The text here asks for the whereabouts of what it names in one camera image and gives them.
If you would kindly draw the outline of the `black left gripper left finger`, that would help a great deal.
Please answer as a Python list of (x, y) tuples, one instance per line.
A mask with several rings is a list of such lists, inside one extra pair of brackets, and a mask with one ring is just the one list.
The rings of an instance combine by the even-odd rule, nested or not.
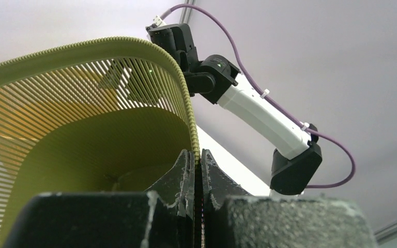
[(194, 154), (143, 192), (43, 193), (18, 215), (4, 247), (194, 247)]

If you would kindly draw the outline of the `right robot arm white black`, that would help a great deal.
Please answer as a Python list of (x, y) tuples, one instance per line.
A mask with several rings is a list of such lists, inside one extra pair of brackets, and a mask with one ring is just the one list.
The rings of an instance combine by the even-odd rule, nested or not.
[[(147, 32), (151, 42), (179, 65), (190, 96), (199, 94), (219, 105), (275, 145), (271, 190), (282, 195), (301, 194), (323, 159), (316, 128), (309, 123), (295, 124), (266, 100), (265, 92), (257, 92), (224, 56), (214, 54), (200, 60), (187, 24), (151, 26)], [(100, 85), (124, 89), (128, 100), (155, 106), (164, 97), (161, 72), (159, 65), (151, 65), (148, 60), (113, 58), (106, 62)]]

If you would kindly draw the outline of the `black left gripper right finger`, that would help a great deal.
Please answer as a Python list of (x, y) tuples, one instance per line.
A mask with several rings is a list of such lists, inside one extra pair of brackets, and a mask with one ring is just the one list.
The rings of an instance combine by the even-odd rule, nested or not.
[(331, 197), (253, 196), (201, 155), (206, 247), (377, 247), (360, 208)]

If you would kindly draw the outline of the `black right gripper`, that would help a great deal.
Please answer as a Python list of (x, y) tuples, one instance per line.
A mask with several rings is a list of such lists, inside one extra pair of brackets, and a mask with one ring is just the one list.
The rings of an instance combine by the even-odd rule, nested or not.
[[(183, 72), (194, 72), (200, 64), (190, 26), (186, 23), (147, 28), (152, 43), (163, 48), (178, 63)], [(163, 76), (156, 69), (133, 70), (126, 61), (105, 61), (100, 65), (102, 89), (129, 90), (128, 98), (147, 105), (157, 105), (167, 99)]]

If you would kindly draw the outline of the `green slatted bin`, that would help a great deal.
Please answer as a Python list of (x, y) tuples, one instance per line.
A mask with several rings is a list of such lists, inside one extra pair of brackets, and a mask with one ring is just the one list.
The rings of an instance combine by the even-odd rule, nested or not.
[(200, 164), (199, 141), (186, 80), (169, 54), (150, 41), (107, 37), (52, 48), (0, 63), (0, 87), (59, 69), (100, 75), (113, 58), (135, 57), (162, 68), (167, 99), (149, 106), (114, 89), (120, 109), (64, 125), (42, 138), (18, 169), (0, 158), (0, 247), (25, 205), (43, 193), (143, 192), (183, 150)]

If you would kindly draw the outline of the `yellow slatted bin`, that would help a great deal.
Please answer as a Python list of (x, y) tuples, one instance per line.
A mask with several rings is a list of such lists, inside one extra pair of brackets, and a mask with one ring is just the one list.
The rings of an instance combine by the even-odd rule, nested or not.
[(120, 109), (102, 75), (71, 67), (0, 87), (0, 158), (18, 169), (46, 135), (69, 123)]

